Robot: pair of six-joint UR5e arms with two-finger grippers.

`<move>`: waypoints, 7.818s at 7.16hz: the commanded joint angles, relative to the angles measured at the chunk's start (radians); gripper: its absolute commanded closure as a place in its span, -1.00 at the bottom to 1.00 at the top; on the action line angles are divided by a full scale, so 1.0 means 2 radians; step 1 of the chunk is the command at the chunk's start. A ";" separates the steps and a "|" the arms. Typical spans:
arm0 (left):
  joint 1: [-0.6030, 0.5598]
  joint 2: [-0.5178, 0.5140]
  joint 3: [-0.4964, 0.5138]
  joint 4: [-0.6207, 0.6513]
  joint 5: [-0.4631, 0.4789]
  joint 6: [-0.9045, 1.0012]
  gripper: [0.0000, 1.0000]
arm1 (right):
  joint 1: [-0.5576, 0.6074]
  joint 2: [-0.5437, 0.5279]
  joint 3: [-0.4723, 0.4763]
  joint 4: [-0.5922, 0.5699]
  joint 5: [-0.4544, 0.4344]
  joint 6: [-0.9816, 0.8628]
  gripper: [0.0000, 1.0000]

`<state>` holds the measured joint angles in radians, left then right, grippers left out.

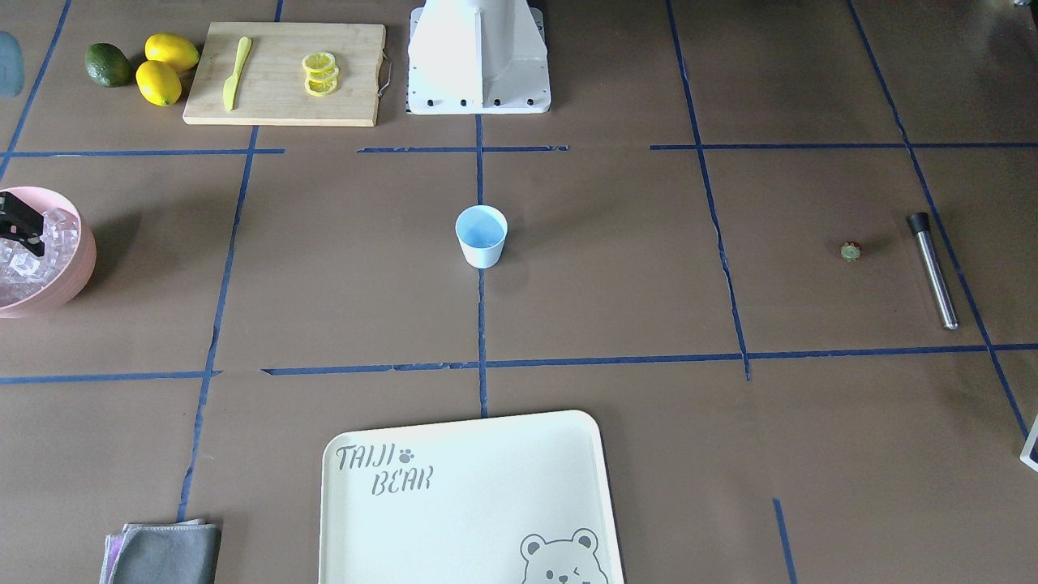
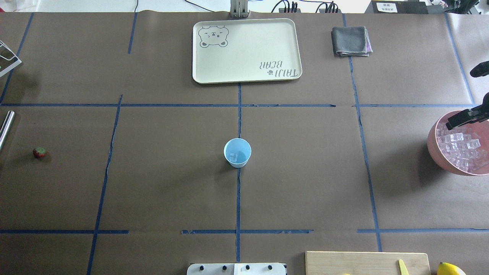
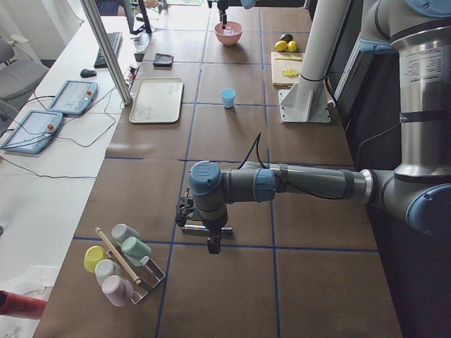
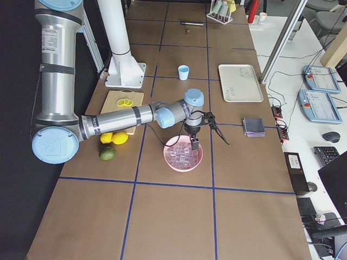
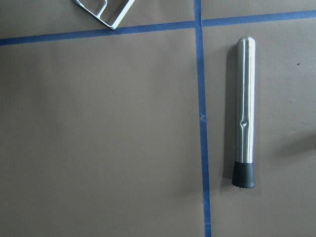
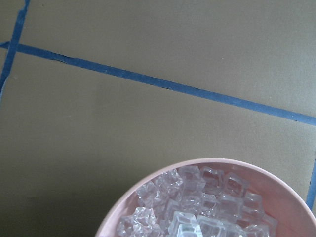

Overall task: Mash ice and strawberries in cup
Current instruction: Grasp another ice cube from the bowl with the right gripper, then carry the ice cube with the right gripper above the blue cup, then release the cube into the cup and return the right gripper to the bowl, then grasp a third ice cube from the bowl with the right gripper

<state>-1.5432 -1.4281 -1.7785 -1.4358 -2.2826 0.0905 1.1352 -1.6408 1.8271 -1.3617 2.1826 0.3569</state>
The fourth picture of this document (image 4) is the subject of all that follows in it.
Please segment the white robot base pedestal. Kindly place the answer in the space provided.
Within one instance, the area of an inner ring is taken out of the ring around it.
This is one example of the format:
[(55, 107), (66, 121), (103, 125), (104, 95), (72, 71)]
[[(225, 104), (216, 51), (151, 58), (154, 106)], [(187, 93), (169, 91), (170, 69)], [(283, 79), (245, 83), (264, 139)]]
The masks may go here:
[(105, 85), (114, 88), (140, 89), (146, 70), (131, 54), (121, 1), (98, 1), (112, 58)]

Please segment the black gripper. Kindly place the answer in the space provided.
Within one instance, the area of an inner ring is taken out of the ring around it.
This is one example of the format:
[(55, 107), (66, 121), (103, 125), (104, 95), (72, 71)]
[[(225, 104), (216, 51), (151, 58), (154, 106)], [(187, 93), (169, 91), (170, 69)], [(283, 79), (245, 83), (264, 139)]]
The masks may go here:
[(200, 126), (184, 125), (184, 129), (190, 137), (191, 149), (197, 150), (199, 147), (199, 140), (197, 138), (197, 134), (199, 133), (201, 127)]

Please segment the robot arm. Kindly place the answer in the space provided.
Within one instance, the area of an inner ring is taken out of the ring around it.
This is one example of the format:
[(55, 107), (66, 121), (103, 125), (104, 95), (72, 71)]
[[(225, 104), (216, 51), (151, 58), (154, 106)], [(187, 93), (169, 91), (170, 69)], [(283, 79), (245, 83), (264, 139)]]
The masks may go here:
[(109, 66), (111, 87), (139, 89), (146, 70), (146, 64), (132, 56), (121, 1), (96, 1), (94, 6), (99, 9), (110, 43), (107, 61), (100, 55), (83, 1), (35, 2), (35, 18), (41, 25), (42, 59), (36, 87), (41, 94), (41, 111), (32, 115), (34, 155), (44, 163), (65, 163), (76, 155), (83, 140), (153, 121), (161, 128), (181, 122), (192, 149), (198, 149), (204, 95), (196, 88), (187, 90), (174, 103), (156, 101), (116, 112), (86, 114), (93, 81), (75, 75), (81, 42), (86, 43), (100, 73)]

